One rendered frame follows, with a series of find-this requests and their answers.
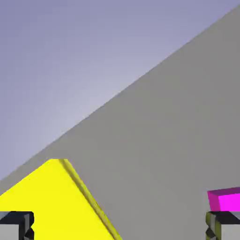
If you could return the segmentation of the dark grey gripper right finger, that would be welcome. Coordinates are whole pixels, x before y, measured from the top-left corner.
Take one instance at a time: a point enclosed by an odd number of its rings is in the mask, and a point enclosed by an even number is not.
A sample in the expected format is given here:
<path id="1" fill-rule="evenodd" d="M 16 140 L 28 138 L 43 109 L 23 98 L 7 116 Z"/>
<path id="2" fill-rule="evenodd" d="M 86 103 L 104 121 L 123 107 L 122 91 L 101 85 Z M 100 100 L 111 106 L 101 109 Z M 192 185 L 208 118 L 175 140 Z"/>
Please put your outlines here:
<path id="1" fill-rule="evenodd" d="M 208 226 L 206 240 L 240 240 L 239 211 L 209 211 L 205 222 Z"/>

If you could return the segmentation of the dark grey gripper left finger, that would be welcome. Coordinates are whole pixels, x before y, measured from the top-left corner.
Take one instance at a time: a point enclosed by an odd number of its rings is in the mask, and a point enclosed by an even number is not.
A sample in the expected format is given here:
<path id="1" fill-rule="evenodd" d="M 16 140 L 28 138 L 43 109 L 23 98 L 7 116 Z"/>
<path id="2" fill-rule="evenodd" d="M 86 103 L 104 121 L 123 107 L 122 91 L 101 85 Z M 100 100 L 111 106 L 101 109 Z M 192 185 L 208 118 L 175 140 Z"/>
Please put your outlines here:
<path id="1" fill-rule="evenodd" d="M 32 211 L 0 211 L 0 240 L 34 240 Z"/>

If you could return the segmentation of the small magenta cube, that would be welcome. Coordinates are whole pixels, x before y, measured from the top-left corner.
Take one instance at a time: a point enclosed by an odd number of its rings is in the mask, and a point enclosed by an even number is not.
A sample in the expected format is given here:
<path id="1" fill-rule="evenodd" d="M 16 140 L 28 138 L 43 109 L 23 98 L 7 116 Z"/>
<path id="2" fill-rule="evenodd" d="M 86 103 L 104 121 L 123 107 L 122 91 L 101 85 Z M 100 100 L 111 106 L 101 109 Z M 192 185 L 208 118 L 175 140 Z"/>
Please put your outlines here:
<path id="1" fill-rule="evenodd" d="M 207 194 L 211 211 L 240 212 L 240 187 L 210 190 Z"/>

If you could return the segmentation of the large yellow box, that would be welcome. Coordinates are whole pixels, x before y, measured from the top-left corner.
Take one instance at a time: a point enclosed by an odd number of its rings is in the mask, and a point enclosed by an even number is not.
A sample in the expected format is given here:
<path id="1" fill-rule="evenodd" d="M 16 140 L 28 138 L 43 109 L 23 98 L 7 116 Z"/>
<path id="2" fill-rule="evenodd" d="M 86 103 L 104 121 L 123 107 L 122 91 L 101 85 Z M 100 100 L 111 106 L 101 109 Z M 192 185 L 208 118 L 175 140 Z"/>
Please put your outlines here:
<path id="1" fill-rule="evenodd" d="M 123 240 L 67 159 L 49 159 L 0 194 L 0 211 L 31 211 L 33 240 Z"/>

